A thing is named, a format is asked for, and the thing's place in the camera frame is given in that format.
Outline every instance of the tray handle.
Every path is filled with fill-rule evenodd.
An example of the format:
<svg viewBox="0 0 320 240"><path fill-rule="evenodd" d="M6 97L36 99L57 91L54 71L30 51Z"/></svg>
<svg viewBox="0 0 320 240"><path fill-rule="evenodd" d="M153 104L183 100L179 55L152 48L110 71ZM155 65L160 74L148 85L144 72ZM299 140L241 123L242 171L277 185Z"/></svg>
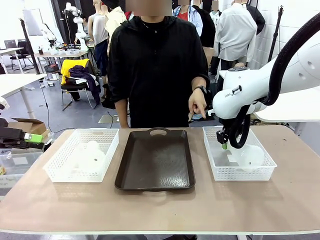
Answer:
<svg viewBox="0 0 320 240"><path fill-rule="evenodd" d="M169 129L166 129L164 127L154 127L154 128L149 129L148 132L151 135L151 132L156 131L156 130L164 131L166 133L166 135L170 132Z"/></svg>

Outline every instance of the white plastic basket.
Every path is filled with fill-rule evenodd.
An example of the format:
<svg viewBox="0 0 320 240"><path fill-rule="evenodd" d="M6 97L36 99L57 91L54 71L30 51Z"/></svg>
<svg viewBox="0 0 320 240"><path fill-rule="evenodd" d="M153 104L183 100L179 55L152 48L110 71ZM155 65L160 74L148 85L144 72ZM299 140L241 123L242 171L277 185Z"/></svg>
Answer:
<svg viewBox="0 0 320 240"><path fill-rule="evenodd" d="M224 150L217 140L217 131L222 126L203 127L204 145L209 157L214 180L216 181L269 181L277 167L265 148L250 129L246 143L260 147L264 152L264 161L259 167L246 167L251 171L243 170L236 162L229 162L229 150Z"/></svg>
<svg viewBox="0 0 320 240"><path fill-rule="evenodd" d="M103 151L105 161L99 171L90 172L74 168L71 159L84 144L96 141ZM101 183L119 144L119 129L76 129L60 149L45 164L43 169L52 182Z"/></svg>

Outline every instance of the brown tray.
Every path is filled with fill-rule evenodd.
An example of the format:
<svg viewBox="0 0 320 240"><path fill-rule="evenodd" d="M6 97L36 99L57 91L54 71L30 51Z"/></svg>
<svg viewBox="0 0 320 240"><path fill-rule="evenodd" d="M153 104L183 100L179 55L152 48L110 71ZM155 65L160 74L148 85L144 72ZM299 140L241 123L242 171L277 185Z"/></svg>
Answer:
<svg viewBox="0 0 320 240"><path fill-rule="evenodd" d="M165 132L155 134L155 130ZM129 134L115 187L120 190L168 191L195 185L187 132L156 127Z"/></svg>

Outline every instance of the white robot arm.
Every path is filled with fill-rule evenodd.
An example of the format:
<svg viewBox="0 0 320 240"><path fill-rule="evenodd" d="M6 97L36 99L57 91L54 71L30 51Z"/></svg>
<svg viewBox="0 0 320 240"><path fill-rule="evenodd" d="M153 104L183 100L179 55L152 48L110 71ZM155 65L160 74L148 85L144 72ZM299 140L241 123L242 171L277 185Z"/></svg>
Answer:
<svg viewBox="0 0 320 240"><path fill-rule="evenodd" d="M223 90L213 99L213 112L222 119L217 133L221 144L242 148L250 115L275 103L279 94L320 86L320 13L308 21L284 46L279 56L259 70L232 68Z"/></svg>
<svg viewBox="0 0 320 240"><path fill-rule="evenodd" d="M83 26L84 20L81 17L81 11L77 9L75 6L71 6L70 2L66 3L65 10L72 12L74 16L73 22L78 25L78 32L75 34L75 36L79 39L81 43L81 50L87 51L88 47L86 45L86 41L84 40L87 34L85 33L85 30L84 30L84 26Z"/></svg>

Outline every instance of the man's left hand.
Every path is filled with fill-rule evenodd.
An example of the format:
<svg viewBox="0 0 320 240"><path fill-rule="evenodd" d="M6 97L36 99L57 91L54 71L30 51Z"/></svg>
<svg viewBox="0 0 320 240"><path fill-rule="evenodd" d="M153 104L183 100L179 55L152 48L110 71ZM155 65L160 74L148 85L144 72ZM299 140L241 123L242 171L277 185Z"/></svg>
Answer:
<svg viewBox="0 0 320 240"><path fill-rule="evenodd" d="M189 111L191 114L201 114L202 117L206 118L205 109L207 107L207 103L205 100L205 96L201 89L196 88L189 98Z"/></svg>

